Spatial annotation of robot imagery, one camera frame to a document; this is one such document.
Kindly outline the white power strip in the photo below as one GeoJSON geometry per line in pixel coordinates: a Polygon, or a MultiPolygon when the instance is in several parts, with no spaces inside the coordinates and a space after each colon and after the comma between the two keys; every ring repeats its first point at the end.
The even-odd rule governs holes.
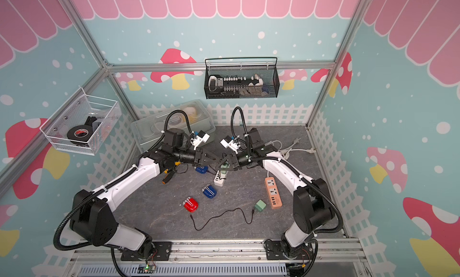
{"type": "Polygon", "coordinates": [[[227,170],[219,170],[216,173],[216,176],[214,178],[214,185],[218,187],[222,187],[226,181],[228,171],[227,170]]]}

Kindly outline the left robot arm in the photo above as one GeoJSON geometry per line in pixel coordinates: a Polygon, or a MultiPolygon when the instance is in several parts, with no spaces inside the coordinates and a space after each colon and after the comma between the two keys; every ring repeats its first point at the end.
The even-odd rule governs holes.
{"type": "Polygon", "coordinates": [[[201,148],[210,136],[204,131],[168,128],[159,140],[142,153],[132,167],[109,183],[93,191],[81,190],[74,196],[73,208],[58,225],[53,245],[60,251],[72,251],[93,245],[111,250],[128,249],[147,260],[156,252],[152,237],[140,229],[116,221],[113,215],[125,199],[164,171],[172,171],[177,162],[204,167],[216,156],[201,148]]]}

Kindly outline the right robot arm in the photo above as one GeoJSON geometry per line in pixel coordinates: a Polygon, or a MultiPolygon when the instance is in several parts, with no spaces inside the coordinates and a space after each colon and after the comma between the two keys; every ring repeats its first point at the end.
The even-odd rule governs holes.
{"type": "Polygon", "coordinates": [[[316,234],[337,233],[343,229],[343,216],[331,198],[327,183],[296,169],[274,146],[265,144],[256,128],[248,130],[239,106],[232,111],[231,133],[221,145],[232,152],[220,160],[216,169],[223,170],[224,164],[228,171],[260,166],[284,184],[293,196],[294,222],[280,241],[287,258],[299,255],[316,234]]]}

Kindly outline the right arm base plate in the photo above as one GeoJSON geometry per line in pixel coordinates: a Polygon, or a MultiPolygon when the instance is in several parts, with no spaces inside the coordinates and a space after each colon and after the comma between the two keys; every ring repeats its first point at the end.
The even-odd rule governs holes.
{"type": "Polygon", "coordinates": [[[313,247],[305,243],[298,247],[291,247],[286,241],[272,241],[266,239],[263,243],[267,260],[301,260],[313,258],[313,247]]]}

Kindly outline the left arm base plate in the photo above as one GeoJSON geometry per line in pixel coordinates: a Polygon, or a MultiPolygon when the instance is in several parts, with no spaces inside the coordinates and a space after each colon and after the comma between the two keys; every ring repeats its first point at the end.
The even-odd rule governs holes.
{"type": "Polygon", "coordinates": [[[172,242],[150,241],[137,251],[124,249],[122,261],[168,261],[171,254],[172,242]]]}

